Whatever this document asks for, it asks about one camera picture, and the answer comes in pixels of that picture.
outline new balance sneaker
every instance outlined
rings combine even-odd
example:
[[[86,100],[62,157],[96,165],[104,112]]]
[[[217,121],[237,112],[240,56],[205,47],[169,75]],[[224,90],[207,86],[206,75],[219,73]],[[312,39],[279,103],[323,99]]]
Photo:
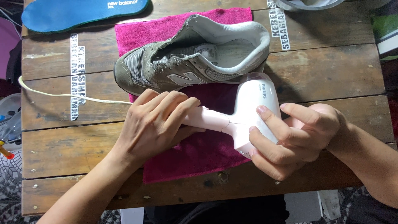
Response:
[[[262,71],[269,33],[257,22],[224,25],[191,15],[171,39],[127,52],[115,63],[116,83],[139,96],[145,89],[180,90],[205,83],[239,83],[241,75]]]

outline hair dryer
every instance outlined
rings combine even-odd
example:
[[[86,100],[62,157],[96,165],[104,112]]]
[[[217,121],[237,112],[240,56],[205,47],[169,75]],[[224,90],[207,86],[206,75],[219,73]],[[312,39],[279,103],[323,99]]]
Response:
[[[256,112],[259,105],[269,108],[281,118],[278,97],[271,79],[260,72],[242,76],[236,93],[235,111],[232,115],[219,113],[201,106],[191,110],[183,124],[224,132],[234,139],[234,148],[250,159],[249,151],[254,146],[249,141],[249,128],[256,126],[274,143],[278,140]]]

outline forearm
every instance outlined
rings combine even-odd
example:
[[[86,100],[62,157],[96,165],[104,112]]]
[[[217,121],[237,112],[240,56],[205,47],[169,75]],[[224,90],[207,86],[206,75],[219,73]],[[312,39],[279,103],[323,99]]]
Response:
[[[350,123],[327,150],[355,173],[375,199],[398,208],[398,152]]]
[[[69,189],[38,224],[97,223],[116,192],[141,163],[126,167],[109,153],[82,180]]]

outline pink microfiber towel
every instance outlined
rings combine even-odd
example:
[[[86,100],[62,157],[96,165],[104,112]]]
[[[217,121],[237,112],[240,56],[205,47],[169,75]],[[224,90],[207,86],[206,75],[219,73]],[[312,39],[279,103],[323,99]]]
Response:
[[[115,26],[119,56],[128,51],[173,37],[192,14],[206,16],[221,24],[252,21],[250,8],[215,9],[208,12],[185,13],[158,20],[120,24]],[[234,111],[238,85],[212,83],[185,87],[181,92],[194,96],[201,105],[226,114]],[[137,97],[130,95],[133,102]],[[144,164],[143,183],[169,181],[221,171],[250,161],[234,150],[232,137],[207,130],[195,133],[174,148],[148,160]]]

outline tile floor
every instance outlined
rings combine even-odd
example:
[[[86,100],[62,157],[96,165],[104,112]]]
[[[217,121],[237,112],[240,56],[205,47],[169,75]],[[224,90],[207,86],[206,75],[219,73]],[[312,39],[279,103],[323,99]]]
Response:
[[[0,160],[0,224],[35,224],[40,216],[21,216],[21,151],[14,152],[15,158]],[[341,217],[336,220],[321,218],[314,222],[300,224],[345,224],[354,197],[369,195],[365,187],[346,188],[339,191]],[[101,224],[121,224],[119,210],[104,211],[99,220]]]

